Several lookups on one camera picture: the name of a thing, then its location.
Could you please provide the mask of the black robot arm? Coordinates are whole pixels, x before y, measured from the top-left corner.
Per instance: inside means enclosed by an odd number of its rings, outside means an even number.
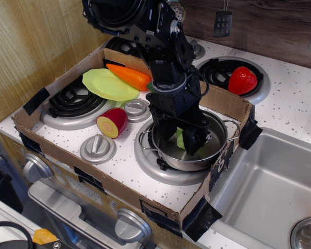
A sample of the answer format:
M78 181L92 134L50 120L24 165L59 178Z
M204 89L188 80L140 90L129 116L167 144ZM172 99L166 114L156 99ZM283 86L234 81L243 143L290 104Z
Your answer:
M188 155L210 139L208 121L199 108L205 92L192 62L194 47L166 1L83 1L83 15L102 33L133 41L151 71L153 123L168 140L182 129Z

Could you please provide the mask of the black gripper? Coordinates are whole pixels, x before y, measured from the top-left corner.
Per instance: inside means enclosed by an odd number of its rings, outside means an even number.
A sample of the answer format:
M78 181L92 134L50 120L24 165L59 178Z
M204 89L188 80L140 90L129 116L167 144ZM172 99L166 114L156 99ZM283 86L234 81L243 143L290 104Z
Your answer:
M198 75L189 75L181 86L173 91L154 91L146 95L152 114L152 142L158 149L176 132L183 130L183 144L189 156L212 139L208 121L199 108L204 93Z

